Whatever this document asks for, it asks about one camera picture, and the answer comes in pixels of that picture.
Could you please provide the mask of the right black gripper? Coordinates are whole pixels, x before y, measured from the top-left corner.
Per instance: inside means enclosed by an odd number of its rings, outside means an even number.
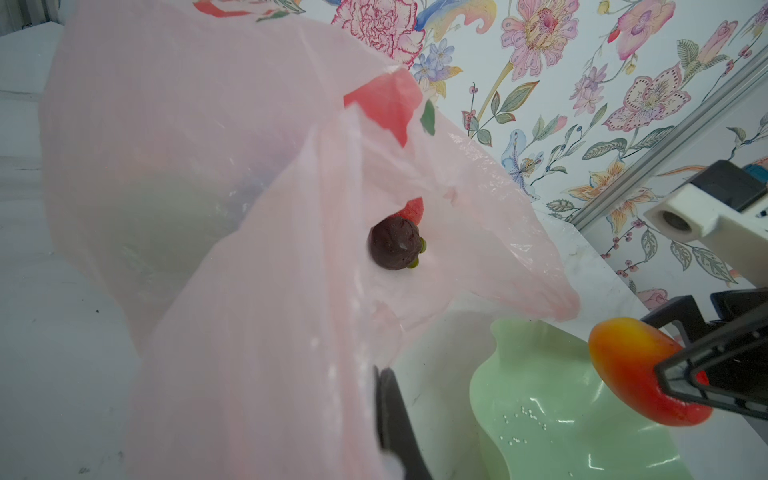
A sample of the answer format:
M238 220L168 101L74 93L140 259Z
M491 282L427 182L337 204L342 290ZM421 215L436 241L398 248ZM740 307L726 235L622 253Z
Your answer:
M718 318L706 321L691 295L674 297L641 322L677 328L682 350L654 367L661 390L678 400L767 418L767 289L712 293Z

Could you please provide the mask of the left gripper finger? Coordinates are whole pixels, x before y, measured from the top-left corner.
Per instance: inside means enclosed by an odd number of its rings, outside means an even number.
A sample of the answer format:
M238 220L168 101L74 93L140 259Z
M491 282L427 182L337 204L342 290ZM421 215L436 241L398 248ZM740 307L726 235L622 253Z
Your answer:
M376 431L384 452L393 454L407 480L431 480L421 454L395 372L374 368Z

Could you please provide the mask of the orange red mango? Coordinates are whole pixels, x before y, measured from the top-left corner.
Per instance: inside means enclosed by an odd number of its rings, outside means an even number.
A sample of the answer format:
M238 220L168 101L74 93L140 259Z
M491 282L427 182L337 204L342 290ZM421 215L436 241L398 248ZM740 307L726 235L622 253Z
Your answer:
M692 427L711 417L712 408L675 399L661 390L654 367L682 350L662 331L637 319L614 318L591 330L588 349L607 387L642 416L671 427Z

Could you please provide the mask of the dark brown mangosteen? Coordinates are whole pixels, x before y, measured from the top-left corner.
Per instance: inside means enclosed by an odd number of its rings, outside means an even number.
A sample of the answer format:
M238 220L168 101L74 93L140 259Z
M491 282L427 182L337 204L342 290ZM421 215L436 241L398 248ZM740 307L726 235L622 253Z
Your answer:
M372 260L391 271L413 269L426 251L426 240L411 220L391 216L380 221L369 232L368 249Z

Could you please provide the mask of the small red strawberry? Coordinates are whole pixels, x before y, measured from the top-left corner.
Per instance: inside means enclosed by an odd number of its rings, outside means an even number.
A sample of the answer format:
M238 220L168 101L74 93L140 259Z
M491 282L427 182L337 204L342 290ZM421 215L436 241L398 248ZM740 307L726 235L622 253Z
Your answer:
M401 217L418 226L424 215L424 202L422 197L410 200L404 208L395 213L395 216Z

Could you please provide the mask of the pink plastic bag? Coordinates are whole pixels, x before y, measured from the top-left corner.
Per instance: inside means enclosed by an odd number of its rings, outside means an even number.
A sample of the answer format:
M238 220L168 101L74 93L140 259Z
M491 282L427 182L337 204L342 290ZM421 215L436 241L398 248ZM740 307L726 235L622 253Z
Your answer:
M135 479L400 479L374 368L460 294L567 321L530 201L415 79L302 15L81 1L40 104L55 251L142 360ZM413 269L370 230L423 198Z

